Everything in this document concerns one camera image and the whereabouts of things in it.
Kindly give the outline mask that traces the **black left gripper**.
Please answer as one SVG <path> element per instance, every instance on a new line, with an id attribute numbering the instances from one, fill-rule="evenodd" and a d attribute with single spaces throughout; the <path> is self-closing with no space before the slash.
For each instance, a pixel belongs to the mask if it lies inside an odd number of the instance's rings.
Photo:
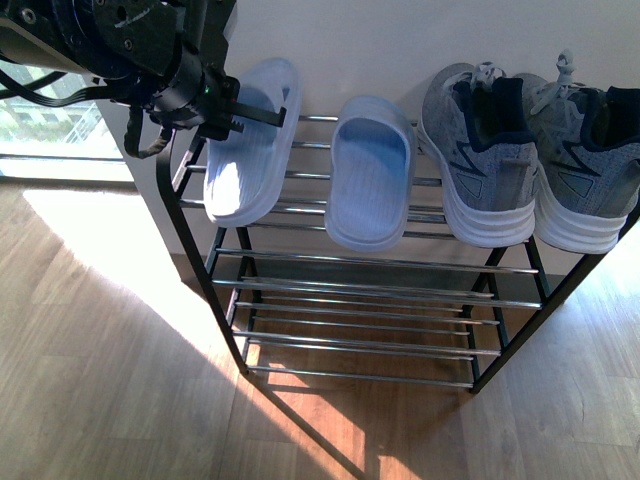
<path id="1" fill-rule="evenodd" d="M 165 51 L 135 48 L 130 62 L 138 69 L 130 94 L 130 139 L 140 139 L 143 115 L 161 127 L 168 141 L 176 130 L 197 129 L 206 138 L 223 141 L 241 124 L 234 116 L 282 127 L 285 108 L 278 112 L 237 102 L 240 83 L 215 64 L 204 63 L 188 47 Z"/>

